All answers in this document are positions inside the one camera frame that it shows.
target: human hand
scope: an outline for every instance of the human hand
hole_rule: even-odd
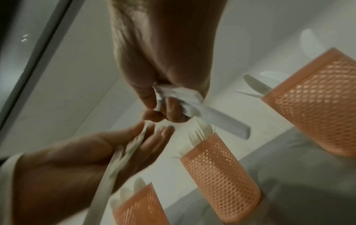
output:
[[[23,155],[14,175],[14,224],[56,224],[87,208],[116,148],[127,145],[143,127],[140,122],[125,130],[98,133]],[[171,126],[155,133],[155,126],[149,125],[144,142],[119,172],[114,191],[151,165],[173,133]]]
[[[155,83],[199,91],[204,97],[216,29],[226,0],[108,0],[114,53],[122,76],[147,107],[143,119],[185,122],[168,98],[156,112]]]

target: mesh pattern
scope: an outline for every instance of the mesh pattern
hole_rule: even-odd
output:
[[[181,162],[223,222],[238,222],[257,207],[260,189],[216,133]]]
[[[152,183],[113,211],[117,225],[169,225]]]
[[[356,61],[324,53],[263,101],[327,151],[356,156]]]

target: orange basket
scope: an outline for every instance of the orange basket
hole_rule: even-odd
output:
[[[239,222],[257,207],[260,189],[216,133],[180,160],[223,222]]]
[[[117,225],[169,225],[152,183],[113,210]]]
[[[356,61],[337,49],[313,60],[262,101],[325,150],[356,156]]]

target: utensil holder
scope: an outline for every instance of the utensil holder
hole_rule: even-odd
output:
[[[180,161],[223,222],[239,222],[257,207],[260,189],[216,133]]]
[[[356,61],[332,48],[262,98],[328,152],[356,156]]]
[[[117,225],[169,225],[152,183],[113,210]]]

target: orange plastic container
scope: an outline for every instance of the orange plastic container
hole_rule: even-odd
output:
[[[113,210],[117,225],[169,225],[152,183]]]
[[[239,222],[257,207],[260,189],[216,133],[180,160],[223,222]]]
[[[325,150],[356,156],[356,61],[330,49],[263,99]]]

